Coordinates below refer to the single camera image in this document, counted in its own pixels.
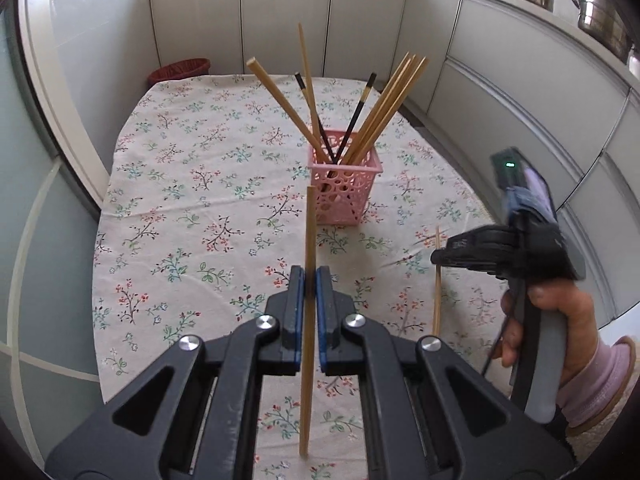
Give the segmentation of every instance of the triangular cutout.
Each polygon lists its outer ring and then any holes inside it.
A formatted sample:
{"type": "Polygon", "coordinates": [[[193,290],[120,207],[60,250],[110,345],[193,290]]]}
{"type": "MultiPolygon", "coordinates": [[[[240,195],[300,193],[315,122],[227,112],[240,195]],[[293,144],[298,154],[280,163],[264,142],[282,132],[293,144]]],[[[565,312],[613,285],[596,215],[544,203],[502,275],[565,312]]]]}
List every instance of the triangular cutout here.
{"type": "Polygon", "coordinates": [[[148,434],[173,376],[173,368],[160,370],[113,414],[113,422],[140,436],[148,434]]]}
{"type": "Polygon", "coordinates": [[[478,391],[459,370],[447,368],[447,378],[473,436],[482,436],[507,422],[507,416],[500,407],[478,391]]]}

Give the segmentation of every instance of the silver screw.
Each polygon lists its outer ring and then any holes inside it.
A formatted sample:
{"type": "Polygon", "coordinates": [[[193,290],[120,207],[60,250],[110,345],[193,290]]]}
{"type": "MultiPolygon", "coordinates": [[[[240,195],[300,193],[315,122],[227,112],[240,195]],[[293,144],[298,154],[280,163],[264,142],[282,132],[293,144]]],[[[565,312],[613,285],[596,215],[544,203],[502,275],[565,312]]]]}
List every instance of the silver screw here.
{"type": "Polygon", "coordinates": [[[198,346],[200,346],[200,340],[197,336],[194,335],[186,335],[180,338],[178,341],[178,346],[180,350],[186,350],[190,352],[191,350],[195,350],[198,346]]]}
{"type": "Polygon", "coordinates": [[[265,314],[256,319],[255,323],[260,330],[268,330],[276,325],[276,319],[273,316],[267,316],[265,314]]]}
{"type": "Polygon", "coordinates": [[[422,340],[422,349],[427,352],[437,352],[442,348],[442,341],[433,335],[428,335],[422,340]]]}
{"type": "Polygon", "coordinates": [[[359,326],[363,326],[366,322],[367,318],[362,314],[349,314],[344,318],[344,322],[350,326],[351,328],[357,328],[359,326]]]}

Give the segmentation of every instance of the floral tablecloth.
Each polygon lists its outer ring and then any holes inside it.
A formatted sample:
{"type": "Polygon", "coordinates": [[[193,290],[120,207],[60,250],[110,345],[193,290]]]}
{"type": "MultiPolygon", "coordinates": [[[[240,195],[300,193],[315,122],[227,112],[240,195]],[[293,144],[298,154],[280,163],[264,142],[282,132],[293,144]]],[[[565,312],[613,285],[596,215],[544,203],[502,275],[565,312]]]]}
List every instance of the floral tablecloth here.
{"type": "MultiPolygon", "coordinates": [[[[303,118],[290,76],[277,85],[303,118]]],[[[316,79],[326,128],[345,128],[363,82],[316,79]]],[[[370,97],[361,120],[375,101],[370,97]]],[[[434,230],[491,222],[470,187],[399,114],[379,139],[384,173],[362,224],[320,226],[318,265],[391,333],[431,330],[434,230]]],[[[94,333],[104,399],[181,335],[231,332],[284,290],[304,262],[307,143],[252,76],[160,83],[139,102],[114,154],[94,261],[94,333]]],[[[478,368],[498,332],[500,283],[443,269],[442,337],[478,368]]],[[[367,475],[356,377],[316,368],[310,457],[298,456],[300,376],[266,378],[257,479],[367,475]]],[[[505,387],[506,370],[490,374],[505,387]]]]}

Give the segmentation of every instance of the human hand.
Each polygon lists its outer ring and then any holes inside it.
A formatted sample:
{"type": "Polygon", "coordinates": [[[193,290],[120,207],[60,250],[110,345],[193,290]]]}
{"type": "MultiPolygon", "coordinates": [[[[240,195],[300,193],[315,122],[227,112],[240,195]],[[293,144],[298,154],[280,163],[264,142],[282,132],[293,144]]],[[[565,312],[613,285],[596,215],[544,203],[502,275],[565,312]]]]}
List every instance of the human hand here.
{"type": "MultiPolygon", "coordinates": [[[[567,343],[561,384],[566,384],[589,364],[598,347],[593,299],[571,280],[549,280],[529,287],[531,303],[542,310],[559,310],[567,318],[567,343]]],[[[513,307],[510,290],[504,293],[500,306],[505,314],[513,307]]],[[[494,359],[502,358],[502,366],[513,365],[522,344],[522,325],[513,317],[507,323],[502,339],[496,347],[494,359]]]]}

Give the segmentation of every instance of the pink plastic basket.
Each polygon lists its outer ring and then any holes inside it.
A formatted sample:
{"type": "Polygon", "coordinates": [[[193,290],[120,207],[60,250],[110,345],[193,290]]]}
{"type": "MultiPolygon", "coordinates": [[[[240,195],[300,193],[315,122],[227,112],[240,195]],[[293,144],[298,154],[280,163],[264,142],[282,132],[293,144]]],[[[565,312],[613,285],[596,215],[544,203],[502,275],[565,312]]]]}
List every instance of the pink plastic basket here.
{"type": "MultiPolygon", "coordinates": [[[[344,132],[338,130],[326,131],[334,153],[343,135],[344,132]]],[[[350,143],[356,136],[356,132],[351,134],[350,143]]],[[[376,149],[372,148],[359,166],[344,166],[318,164],[316,151],[309,146],[308,168],[311,172],[311,185],[316,187],[317,223],[358,225],[367,205],[373,181],[377,174],[382,173],[382,164],[376,149]]]]}

